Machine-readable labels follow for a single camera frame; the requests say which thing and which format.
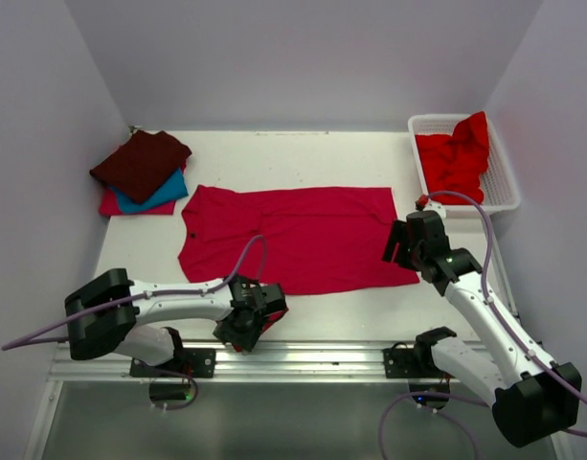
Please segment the crimson t-shirt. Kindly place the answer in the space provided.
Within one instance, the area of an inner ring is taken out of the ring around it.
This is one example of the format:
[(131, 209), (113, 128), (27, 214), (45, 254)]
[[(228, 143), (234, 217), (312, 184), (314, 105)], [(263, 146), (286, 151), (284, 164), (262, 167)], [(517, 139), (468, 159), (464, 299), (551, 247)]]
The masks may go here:
[(322, 187), (239, 193), (200, 186), (182, 211), (178, 260), (192, 283), (259, 274), (288, 295), (413, 285), (417, 274), (383, 262), (396, 218), (388, 188)]

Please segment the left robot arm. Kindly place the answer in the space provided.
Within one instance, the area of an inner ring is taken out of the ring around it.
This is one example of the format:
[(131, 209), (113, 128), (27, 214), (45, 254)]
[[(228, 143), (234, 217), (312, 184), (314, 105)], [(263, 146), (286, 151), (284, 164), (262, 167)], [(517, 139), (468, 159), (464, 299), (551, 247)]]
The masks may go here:
[(152, 284), (129, 279), (123, 268), (104, 272), (65, 300), (71, 359), (129, 357), (134, 378), (213, 375), (215, 355), (185, 348), (171, 321), (212, 321), (218, 342), (250, 353), (287, 311), (278, 284), (237, 274), (198, 284)]

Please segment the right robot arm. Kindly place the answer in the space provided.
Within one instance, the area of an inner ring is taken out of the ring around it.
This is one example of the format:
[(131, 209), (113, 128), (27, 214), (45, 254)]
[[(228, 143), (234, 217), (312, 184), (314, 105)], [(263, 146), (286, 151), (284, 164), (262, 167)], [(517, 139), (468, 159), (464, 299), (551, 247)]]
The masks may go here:
[(557, 363), (524, 331), (494, 296), (474, 256), (451, 248), (437, 212), (395, 220), (382, 259), (418, 272), (463, 316), (488, 352), (480, 356), (446, 327), (421, 333), (410, 352), (422, 377), (458, 379), (517, 448), (576, 423), (580, 373), (571, 363)]

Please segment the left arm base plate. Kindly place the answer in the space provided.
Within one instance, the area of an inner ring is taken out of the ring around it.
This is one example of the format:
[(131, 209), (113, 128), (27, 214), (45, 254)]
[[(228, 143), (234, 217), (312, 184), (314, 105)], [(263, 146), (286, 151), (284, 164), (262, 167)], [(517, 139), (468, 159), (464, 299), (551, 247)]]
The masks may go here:
[(214, 376), (216, 350), (213, 348), (185, 348), (175, 353), (170, 361), (148, 366), (133, 359), (129, 375), (133, 378), (186, 378), (211, 379)]

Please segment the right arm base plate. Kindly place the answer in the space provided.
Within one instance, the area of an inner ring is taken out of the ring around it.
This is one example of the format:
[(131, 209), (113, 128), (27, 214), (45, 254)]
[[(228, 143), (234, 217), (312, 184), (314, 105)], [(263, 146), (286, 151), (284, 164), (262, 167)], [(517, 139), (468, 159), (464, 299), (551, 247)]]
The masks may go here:
[(450, 380), (453, 376), (439, 369), (422, 345), (407, 346), (396, 342), (382, 350), (383, 369), (387, 379), (437, 379)]

